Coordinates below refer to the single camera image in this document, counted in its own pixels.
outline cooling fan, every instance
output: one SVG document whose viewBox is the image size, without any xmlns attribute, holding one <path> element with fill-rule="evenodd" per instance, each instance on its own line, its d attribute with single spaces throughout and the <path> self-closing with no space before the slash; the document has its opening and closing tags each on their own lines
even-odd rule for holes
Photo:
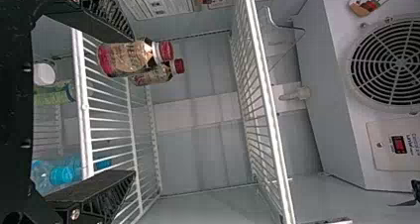
<svg viewBox="0 0 420 224">
<path fill-rule="evenodd" d="M 347 80 L 360 100 L 392 113 L 420 111 L 420 17 L 377 24 L 354 46 Z"/>
</svg>

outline fan grille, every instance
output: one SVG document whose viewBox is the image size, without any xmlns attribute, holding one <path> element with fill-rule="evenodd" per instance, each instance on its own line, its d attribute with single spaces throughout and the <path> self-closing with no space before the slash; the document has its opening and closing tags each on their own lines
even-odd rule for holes
<svg viewBox="0 0 420 224">
<path fill-rule="evenodd" d="M 420 104 L 420 18 L 387 23 L 365 36 L 350 58 L 353 86 L 386 106 Z"/>
</svg>

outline plastic bottle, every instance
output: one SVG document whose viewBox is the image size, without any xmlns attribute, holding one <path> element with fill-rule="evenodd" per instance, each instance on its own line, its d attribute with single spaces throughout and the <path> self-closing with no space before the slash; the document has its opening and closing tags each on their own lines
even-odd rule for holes
<svg viewBox="0 0 420 224">
<path fill-rule="evenodd" d="M 50 172 L 53 166 L 44 161 L 32 161 L 31 180 L 35 183 L 37 191 L 41 195 L 46 195 L 53 190 L 50 182 Z"/>
<path fill-rule="evenodd" d="M 154 83 L 168 82 L 173 78 L 174 74 L 182 73 L 185 73 L 183 59 L 177 58 L 176 60 L 160 63 L 151 70 L 132 76 L 130 77 L 130 80 L 136 86 L 145 86 Z"/>
<path fill-rule="evenodd" d="M 94 87 L 93 83 L 87 81 L 89 87 Z M 93 91 L 88 89 L 89 96 Z M 76 89 L 73 80 L 63 80 L 47 86 L 34 86 L 34 103 L 37 106 L 62 105 L 76 101 Z"/>
<path fill-rule="evenodd" d="M 98 47 L 99 64 L 109 77 L 133 75 L 170 60 L 173 60 L 172 43 L 156 43 L 148 38 L 133 43 L 104 44 Z"/>
</svg>

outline white cap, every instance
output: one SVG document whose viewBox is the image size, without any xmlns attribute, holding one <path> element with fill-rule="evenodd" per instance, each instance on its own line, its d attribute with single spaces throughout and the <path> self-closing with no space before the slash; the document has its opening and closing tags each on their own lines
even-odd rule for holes
<svg viewBox="0 0 420 224">
<path fill-rule="evenodd" d="M 55 71 L 51 65 L 44 62 L 34 64 L 34 84 L 37 86 L 46 86 L 54 82 Z"/>
</svg>

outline white wire shelf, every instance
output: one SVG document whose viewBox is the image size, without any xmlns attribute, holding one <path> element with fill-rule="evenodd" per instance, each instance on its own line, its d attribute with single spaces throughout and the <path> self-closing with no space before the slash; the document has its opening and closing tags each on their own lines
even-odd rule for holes
<svg viewBox="0 0 420 224">
<path fill-rule="evenodd" d="M 72 39 L 83 177 L 108 169 L 134 170 L 137 178 L 113 223 L 137 223 L 161 191 L 150 89 L 105 75 L 96 39 L 76 30 Z"/>
<path fill-rule="evenodd" d="M 255 0 L 236 0 L 231 51 L 252 173 L 286 224 L 295 224 L 281 134 Z"/>
</svg>

